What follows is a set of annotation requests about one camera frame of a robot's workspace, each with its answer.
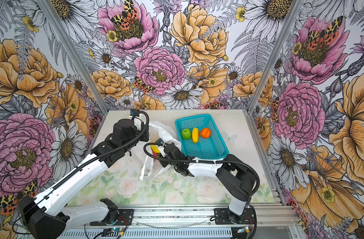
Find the green toy apple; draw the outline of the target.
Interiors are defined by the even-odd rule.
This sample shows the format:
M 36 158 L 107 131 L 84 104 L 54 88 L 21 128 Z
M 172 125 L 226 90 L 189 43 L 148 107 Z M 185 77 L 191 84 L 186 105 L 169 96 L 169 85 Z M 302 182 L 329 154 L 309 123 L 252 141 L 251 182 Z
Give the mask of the green toy apple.
M 181 131 L 182 139 L 189 140 L 192 138 L 192 132 L 189 128 L 185 128 Z

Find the white plastic bag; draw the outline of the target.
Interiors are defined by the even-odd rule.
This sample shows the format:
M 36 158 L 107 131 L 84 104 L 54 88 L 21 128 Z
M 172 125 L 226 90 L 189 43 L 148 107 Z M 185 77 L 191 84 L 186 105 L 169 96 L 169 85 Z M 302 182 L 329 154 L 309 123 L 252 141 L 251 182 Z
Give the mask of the white plastic bag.
M 156 157 L 166 157 L 165 147 L 168 143 L 174 143 L 178 149 L 181 149 L 176 132 L 170 126 L 159 121 L 149 122 L 149 139 L 150 142 L 159 140 L 162 145 L 150 145 L 144 150 L 145 142 L 140 141 L 132 150 L 132 155 L 140 161 L 139 179 L 141 181 L 159 177 L 171 169 L 171 165 L 156 159 Z

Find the yellow orange toy mango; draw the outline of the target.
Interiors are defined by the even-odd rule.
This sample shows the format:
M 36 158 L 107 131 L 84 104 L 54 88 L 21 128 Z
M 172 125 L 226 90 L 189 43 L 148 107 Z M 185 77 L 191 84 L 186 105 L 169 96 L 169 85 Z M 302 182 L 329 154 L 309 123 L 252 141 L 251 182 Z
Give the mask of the yellow orange toy mango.
M 198 128 L 193 128 L 192 130 L 192 142 L 198 143 L 200 138 L 200 131 Z

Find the teal plastic basket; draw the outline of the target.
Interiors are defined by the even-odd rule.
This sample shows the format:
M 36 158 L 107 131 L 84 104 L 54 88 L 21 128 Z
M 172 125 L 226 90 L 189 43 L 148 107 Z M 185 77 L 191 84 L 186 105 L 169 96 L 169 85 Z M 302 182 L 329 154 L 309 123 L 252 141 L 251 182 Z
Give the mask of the teal plastic basket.
M 176 130 L 186 156 L 200 159 L 219 160 L 229 154 L 229 150 L 209 114 L 177 119 Z

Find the orange toy fruit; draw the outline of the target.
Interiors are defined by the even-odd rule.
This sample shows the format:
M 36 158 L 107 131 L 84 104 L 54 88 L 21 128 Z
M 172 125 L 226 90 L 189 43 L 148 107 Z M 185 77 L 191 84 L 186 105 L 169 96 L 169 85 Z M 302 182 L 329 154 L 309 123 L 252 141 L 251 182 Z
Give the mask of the orange toy fruit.
M 200 131 L 200 137 L 201 138 L 210 138 L 211 137 L 211 130 L 207 127 L 203 128 Z

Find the pink red toy fruit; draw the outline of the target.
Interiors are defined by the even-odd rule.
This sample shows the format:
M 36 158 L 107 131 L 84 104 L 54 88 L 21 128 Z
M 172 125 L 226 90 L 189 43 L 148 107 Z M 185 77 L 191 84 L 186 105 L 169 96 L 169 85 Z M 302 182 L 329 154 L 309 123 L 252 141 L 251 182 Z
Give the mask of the pink red toy fruit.
M 162 154 L 161 153 L 155 153 L 155 152 L 153 152 L 152 154 L 153 154 L 154 157 L 157 157 L 157 158 L 162 157 Z

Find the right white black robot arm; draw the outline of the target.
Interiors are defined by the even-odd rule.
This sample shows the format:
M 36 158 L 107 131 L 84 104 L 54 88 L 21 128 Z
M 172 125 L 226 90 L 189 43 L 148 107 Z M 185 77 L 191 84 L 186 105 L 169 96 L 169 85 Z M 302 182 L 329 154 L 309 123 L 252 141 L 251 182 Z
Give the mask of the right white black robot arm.
M 217 213 L 217 219 L 240 224 L 249 209 L 254 194 L 259 190 L 260 178 L 257 172 L 239 158 L 228 154 L 220 160 L 206 160 L 186 156 L 174 143 L 161 139 L 149 143 L 153 147 L 151 157 L 161 162 L 163 167 L 172 166 L 175 171 L 186 177 L 211 177 L 218 179 L 230 193 L 231 201 L 227 210 Z

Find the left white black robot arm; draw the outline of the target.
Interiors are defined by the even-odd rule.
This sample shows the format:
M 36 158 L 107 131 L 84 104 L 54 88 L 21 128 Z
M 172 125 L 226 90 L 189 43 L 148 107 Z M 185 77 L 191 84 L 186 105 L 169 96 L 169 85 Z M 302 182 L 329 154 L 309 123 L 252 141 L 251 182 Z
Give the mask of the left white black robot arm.
M 37 196 L 25 196 L 18 203 L 19 220 L 35 239 L 56 239 L 64 231 L 99 222 L 114 225 L 118 207 L 104 198 L 90 204 L 67 208 L 69 201 L 89 182 L 112 167 L 140 141 L 149 139 L 149 116 L 131 109 L 130 118 L 120 119 L 105 141 L 66 176 Z

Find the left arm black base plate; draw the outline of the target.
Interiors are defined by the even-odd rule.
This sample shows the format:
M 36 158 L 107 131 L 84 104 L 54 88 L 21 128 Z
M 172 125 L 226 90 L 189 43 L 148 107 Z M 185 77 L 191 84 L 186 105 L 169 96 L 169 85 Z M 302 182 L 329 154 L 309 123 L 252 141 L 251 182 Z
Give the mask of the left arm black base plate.
M 114 213 L 108 213 L 102 221 L 91 222 L 90 226 L 131 226 L 133 214 L 133 209 L 118 209 Z

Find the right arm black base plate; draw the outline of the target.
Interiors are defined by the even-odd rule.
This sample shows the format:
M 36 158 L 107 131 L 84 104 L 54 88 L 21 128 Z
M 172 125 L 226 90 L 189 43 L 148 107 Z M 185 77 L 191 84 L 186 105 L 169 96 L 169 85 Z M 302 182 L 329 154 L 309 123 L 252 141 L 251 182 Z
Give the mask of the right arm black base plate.
M 216 225 L 250 225 L 255 222 L 255 209 L 245 208 L 241 215 L 236 215 L 229 208 L 214 208 L 214 221 Z

